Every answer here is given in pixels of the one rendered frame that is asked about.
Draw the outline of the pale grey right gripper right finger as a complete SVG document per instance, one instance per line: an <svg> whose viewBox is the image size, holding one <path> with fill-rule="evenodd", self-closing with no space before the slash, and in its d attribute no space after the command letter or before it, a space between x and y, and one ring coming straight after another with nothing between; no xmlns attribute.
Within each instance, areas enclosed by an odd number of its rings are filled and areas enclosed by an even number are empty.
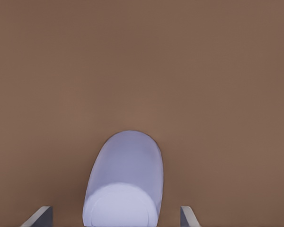
<svg viewBox="0 0 284 227"><path fill-rule="evenodd" d="M201 227L192 208L190 206L180 207L180 226L181 227Z"/></svg>

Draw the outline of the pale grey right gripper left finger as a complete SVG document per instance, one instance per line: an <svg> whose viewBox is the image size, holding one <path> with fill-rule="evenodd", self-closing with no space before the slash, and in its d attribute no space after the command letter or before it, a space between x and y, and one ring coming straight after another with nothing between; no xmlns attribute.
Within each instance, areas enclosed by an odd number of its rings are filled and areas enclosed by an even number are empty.
<svg viewBox="0 0 284 227"><path fill-rule="evenodd" d="M52 206L40 207L20 227L53 227L53 208Z"/></svg>

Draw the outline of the pale lavender cup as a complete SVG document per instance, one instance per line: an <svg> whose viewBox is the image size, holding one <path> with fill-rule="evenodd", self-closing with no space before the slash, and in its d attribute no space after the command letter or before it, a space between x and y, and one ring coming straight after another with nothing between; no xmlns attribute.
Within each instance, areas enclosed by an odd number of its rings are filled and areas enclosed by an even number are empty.
<svg viewBox="0 0 284 227"><path fill-rule="evenodd" d="M156 227L163 196L159 146L140 131L110 137L92 167L83 206L87 227Z"/></svg>

